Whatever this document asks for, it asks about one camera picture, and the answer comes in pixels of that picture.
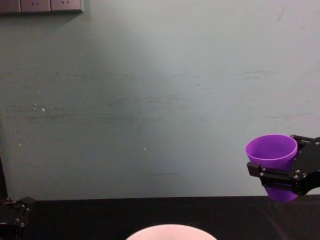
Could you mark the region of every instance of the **cup rim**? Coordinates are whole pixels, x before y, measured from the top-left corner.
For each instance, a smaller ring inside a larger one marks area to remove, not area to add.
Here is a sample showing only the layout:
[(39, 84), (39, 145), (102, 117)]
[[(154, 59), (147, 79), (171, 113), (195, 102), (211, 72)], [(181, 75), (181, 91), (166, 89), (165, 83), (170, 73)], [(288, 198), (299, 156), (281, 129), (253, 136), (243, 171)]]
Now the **cup rim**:
[[(267, 137), (267, 136), (282, 136), (282, 137), (286, 137), (291, 139), (294, 142), (294, 150), (292, 152), (290, 152), (289, 154), (282, 156), (282, 157), (278, 157), (278, 158), (259, 158), (259, 157), (255, 157), (255, 156), (251, 156), (250, 154), (248, 154), (248, 146), (255, 140), (263, 138), (263, 137)], [(253, 159), (257, 159), (257, 160), (262, 160), (262, 161), (277, 161), (277, 160), (281, 160), (284, 158), (289, 157), (290, 155), (294, 155), (295, 152), (298, 151), (298, 143), (296, 142), (296, 140), (294, 140), (291, 136), (288, 135), (284, 135), (284, 134), (267, 134), (267, 135), (263, 135), (263, 136), (258, 136), (254, 139), (252, 139), (245, 147), (245, 153), (248, 157), (253, 158)]]

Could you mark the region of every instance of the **power outlet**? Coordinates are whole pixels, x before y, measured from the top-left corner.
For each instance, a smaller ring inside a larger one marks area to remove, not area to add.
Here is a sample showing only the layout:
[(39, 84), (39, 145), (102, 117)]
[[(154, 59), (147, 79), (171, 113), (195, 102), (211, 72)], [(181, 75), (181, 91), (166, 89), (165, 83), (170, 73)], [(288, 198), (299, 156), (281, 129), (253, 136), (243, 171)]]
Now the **power outlet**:
[(23, 13), (50, 12), (50, 0), (20, 0)]
[(19, 0), (0, 0), (0, 14), (21, 12)]
[(81, 0), (51, 0), (52, 11), (81, 11)]

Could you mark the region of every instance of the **white bowl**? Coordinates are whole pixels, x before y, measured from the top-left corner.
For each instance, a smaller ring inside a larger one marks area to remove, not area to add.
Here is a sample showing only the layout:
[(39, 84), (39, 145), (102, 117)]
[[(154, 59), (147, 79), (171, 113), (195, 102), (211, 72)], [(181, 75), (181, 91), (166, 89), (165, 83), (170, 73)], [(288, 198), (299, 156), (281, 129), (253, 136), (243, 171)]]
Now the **white bowl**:
[(131, 235), (127, 240), (217, 240), (209, 233), (200, 229), (166, 224), (151, 226)]

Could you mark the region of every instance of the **black table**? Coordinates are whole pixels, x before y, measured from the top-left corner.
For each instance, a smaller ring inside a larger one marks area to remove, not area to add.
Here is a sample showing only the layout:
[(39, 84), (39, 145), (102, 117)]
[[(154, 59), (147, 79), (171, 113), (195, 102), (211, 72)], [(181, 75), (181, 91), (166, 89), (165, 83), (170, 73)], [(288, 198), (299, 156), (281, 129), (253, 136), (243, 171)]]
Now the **black table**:
[(125, 240), (146, 227), (182, 224), (218, 240), (320, 240), (320, 196), (178, 197), (38, 201), (25, 240)]

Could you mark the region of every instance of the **purple cup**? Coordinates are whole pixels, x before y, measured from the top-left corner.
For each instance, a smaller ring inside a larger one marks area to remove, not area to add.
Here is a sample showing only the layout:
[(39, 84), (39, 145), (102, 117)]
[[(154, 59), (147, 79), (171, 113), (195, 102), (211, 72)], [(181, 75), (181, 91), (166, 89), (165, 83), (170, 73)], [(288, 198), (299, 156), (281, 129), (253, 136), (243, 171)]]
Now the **purple cup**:
[[(245, 148), (250, 162), (266, 168), (289, 171), (292, 159), (297, 154), (298, 144), (290, 136), (270, 134), (253, 139)], [(265, 187), (270, 198), (278, 202), (288, 202), (297, 197), (290, 190)]]

